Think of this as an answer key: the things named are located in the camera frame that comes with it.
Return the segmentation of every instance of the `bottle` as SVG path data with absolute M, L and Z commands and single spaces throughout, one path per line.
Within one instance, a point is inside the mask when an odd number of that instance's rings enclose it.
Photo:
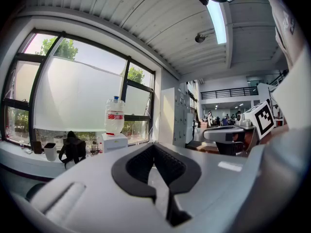
M 93 142 L 92 142 L 91 150 L 92 150 L 92 151 L 96 151 L 96 150 L 97 150 L 97 143 L 96 143 L 96 141 L 93 141 Z
M 8 127 L 8 126 L 5 127 L 5 137 L 6 137 L 6 138 L 9 138 L 9 137 L 10 137 L 10 130 L 9 130 L 9 127 Z
M 88 158 L 90 154 L 91 154 L 91 151 L 90 151 L 89 145 L 86 145 L 86 158 Z
M 124 127 L 125 103 L 118 96 L 106 102 L 105 129 L 108 135 L 119 135 Z
M 19 141 L 19 146 L 21 147 L 21 149 L 23 150 L 24 149 L 24 140 L 20 140 Z
M 102 143 L 100 142 L 99 143 L 99 153 L 102 153 L 103 152 L 103 145 Z

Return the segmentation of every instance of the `red label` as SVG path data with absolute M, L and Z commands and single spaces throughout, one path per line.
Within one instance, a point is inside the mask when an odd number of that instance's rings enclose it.
M 123 119 L 123 115 L 108 114 L 108 119 Z

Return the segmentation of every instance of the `white countertop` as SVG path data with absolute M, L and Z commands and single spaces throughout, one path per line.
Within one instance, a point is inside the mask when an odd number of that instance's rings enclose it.
M 55 178 L 65 171 L 65 165 L 58 157 L 51 162 L 45 154 L 28 154 L 20 146 L 5 141 L 0 142 L 0 163 L 22 173 L 46 178 Z

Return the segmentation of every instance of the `black window frame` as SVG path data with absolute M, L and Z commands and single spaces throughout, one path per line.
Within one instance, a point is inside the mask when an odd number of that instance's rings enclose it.
M 28 53 L 23 53 L 29 44 L 32 42 L 33 38 L 36 36 L 36 34 L 48 34 L 48 35 L 54 35 L 57 37 L 57 39 L 53 42 L 51 45 L 50 49 L 48 50 L 47 54 L 44 55 L 36 55 L 36 54 L 28 54 Z M 153 124 L 153 110 L 154 110 L 154 86 L 155 86 L 155 80 L 156 80 L 156 72 L 150 70 L 148 67 L 142 65 L 138 61 L 134 60 L 131 58 L 131 56 L 127 56 L 117 50 L 114 50 L 110 47 L 107 47 L 103 44 L 100 44 L 98 42 L 85 39 L 80 36 L 68 34 L 65 31 L 63 32 L 55 32 L 55 31 L 49 31 L 49 30 L 39 30 L 34 28 L 28 36 L 25 38 L 23 43 L 20 45 L 18 48 L 17 53 L 15 54 L 5 77 L 4 85 L 2 88 L 2 94 L 1 94 L 1 107 L 0 107 L 0 130 L 1 130 L 1 138 L 4 141 L 10 142 L 15 145 L 19 145 L 18 142 L 12 141 L 9 138 L 6 138 L 5 135 L 5 116 L 6 116 L 6 107 L 12 107 L 12 108 L 17 108 L 17 109 L 22 109 L 25 111 L 28 111 L 28 132 L 29 132 L 29 141 L 30 144 L 28 144 L 27 147 L 33 148 L 33 141 L 36 141 L 36 134 L 35 134 L 35 128 L 34 128 L 34 111 L 35 111 L 35 97 L 39 85 L 39 80 L 42 75 L 42 71 L 45 68 L 46 61 L 49 57 L 52 57 L 53 54 L 55 53 L 57 47 L 59 44 L 62 42 L 64 38 L 69 38 L 72 40 L 77 40 L 95 47 L 98 47 L 104 51 L 107 51 L 109 53 L 112 53 L 122 59 L 125 59 L 125 69 L 124 69 L 124 76 L 122 78 L 122 84 L 121 84 L 121 100 L 125 102 L 126 100 L 126 89 L 127 86 L 133 86 L 135 88 L 147 91 L 151 93 L 151 108 L 150 108 L 150 116 L 133 116 L 133 115 L 124 115 L 124 120 L 125 121 L 149 121 L 149 129 L 148 129 L 148 139 L 150 139 L 150 136 L 152 134 L 151 129 L 152 129 L 152 124 Z M 29 61 L 29 62 L 35 62 L 35 63 L 40 63 L 37 74 L 34 79 L 33 87 L 31 89 L 31 94 L 30 94 L 30 99 L 29 102 L 24 102 L 24 101 L 18 101 L 18 100 L 13 100 L 13 99 L 8 99 L 5 98 L 5 92 L 6 92 L 6 87 L 8 85 L 8 82 L 10 82 L 10 74 L 15 68 L 15 63 L 18 60 L 22 61 Z M 130 63 L 133 63 L 140 67 L 141 69 L 144 69 L 145 71 L 148 71 L 152 75 L 152 88 L 144 86 L 142 84 L 139 84 L 137 82 L 134 82 L 132 80 L 127 79 L 128 75 L 128 69 L 130 66 Z
M 137 83 L 133 80 L 130 80 L 127 78 L 128 76 L 128 71 L 130 68 L 130 64 L 133 63 L 134 65 L 138 66 L 141 69 L 144 69 L 145 71 L 151 73 L 151 79 L 152 79 L 152 87 L 150 88 L 148 86 L 145 86 L 143 84 Z M 149 122 L 149 129 L 148 129 L 148 140 L 150 140 L 150 136 L 152 134 L 151 130 L 153 127 L 153 112 L 154 112 L 154 100 L 155 100 L 155 93 L 154 93 L 154 87 L 155 87 L 155 82 L 156 82 L 156 72 L 150 70 L 148 67 L 142 65 L 141 63 L 135 61 L 132 59 L 131 56 L 128 56 L 126 59 L 126 67 L 125 67 L 125 72 L 124 72 L 124 77 L 122 81 L 122 91 L 121 91 L 121 100 L 126 103 L 126 91 L 127 91 L 127 86 L 132 86 L 137 89 L 143 90 L 150 92 L 151 94 L 151 108 L 150 108 L 150 116 L 135 116 L 135 115 L 124 115 L 124 121 L 148 121 Z

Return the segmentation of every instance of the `fluorescent light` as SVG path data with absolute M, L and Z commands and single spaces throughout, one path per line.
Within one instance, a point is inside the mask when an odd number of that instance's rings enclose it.
M 210 17 L 212 18 L 218 44 L 226 43 L 227 36 L 225 34 L 225 21 L 219 3 L 209 0 L 207 8 Z

